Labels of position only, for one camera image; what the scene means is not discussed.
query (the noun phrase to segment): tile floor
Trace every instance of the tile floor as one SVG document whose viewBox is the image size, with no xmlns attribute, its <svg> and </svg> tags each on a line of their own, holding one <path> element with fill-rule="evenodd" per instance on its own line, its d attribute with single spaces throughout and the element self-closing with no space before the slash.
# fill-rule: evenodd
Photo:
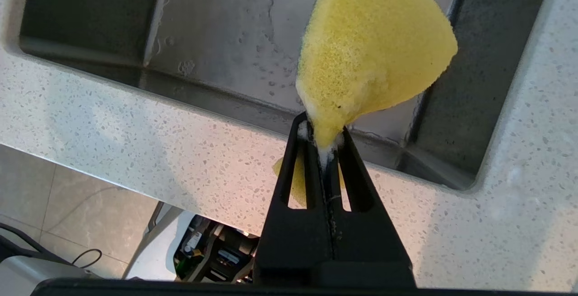
<svg viewBox="0 0 578 296">
<path fill-rule="evenodd" d="M 99 276 L 122 276 L 156 205 L 150 197 L 0 145 L 0 222 L 68 261 L 100 249 L 103 257 L 89 267 Z"/>
</svg>

